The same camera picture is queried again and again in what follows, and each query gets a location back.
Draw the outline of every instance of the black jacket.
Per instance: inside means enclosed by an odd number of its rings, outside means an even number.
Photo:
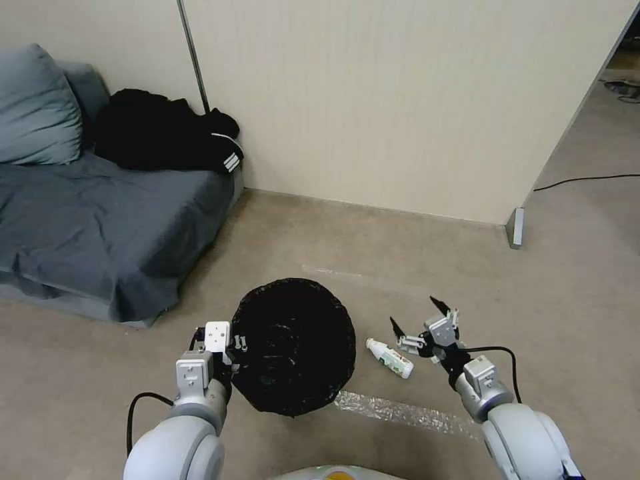
[[[225,162],[234,154],[244,157],[233,140],[240,133],[233,118],[218,109],[196,115],[185,99],[170,101],[144,90],[112,95],[98,113],[95,130],[95,154],[129,170],[228,174]]]

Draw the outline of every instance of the beige carpet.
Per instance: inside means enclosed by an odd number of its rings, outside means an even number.
[[[640,105],[599,86],[540,184],[640,171]],[[500,227],[247,192],[182,302],[148,330],[0,301],[0,478],[106,480],[125,462],[125,417],[144,390],[175,393],[192,330],[230,319],[268,281],[319,280],[347,306],[359,339],[347,390],[465,412],[444,372],[415,359],[402,380],[366,352],[392,341],[389,315],[418,332],[433,294],[461,310],[469,345],[508,345],[523,399],[561,426],[587,478],[636,478],[640,457],[640,181],[573,183],[534,193],[526,245]],[[510,385],[508,358],[492,354]],[[140,402],[135,432],[166,407]],[[296,419],[258,413],[234,392],[223,439],[226,480],[351,463],[407,479],[498,478],[480,441],[327,407]]]

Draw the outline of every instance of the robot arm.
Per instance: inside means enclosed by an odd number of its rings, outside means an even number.
[[[445,368],[451,388],[471,418],[481,424],[489,454],[502,476],[506,480],[584,479],[554,421],[513,403],[513,394],[500,381],[496,366],[484,355],[472,359],[459,342],[458,310],[431,300],[442,315],[425,322],[426,331],[416,337],[405,335],[391,319],[397,345]]]
[[[231,394],[230,329],[229,322],[208,322],[205,348],[186,351],[176,362],[179,393],[168,418],[136,442],[124,480],[220,478],[225,451],[219,436]]]

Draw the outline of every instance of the plastic bottle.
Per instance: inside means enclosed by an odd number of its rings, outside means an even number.
[[[367,339],[367,348],[371,350],[373,356],[392,372],[402,378],[409,378],[413,371],[413,363],[407,360],[398,352],[390,349],[385,343],[378,342],[372,338]]]

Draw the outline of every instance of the gray sofa cover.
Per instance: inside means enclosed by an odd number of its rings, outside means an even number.
[[[90,146],[109,96],[90,65],[60,65]],[[69,165],[0,165],[0,297],[149,326],[242,190],[240,169],[127,171],[90,149]]]

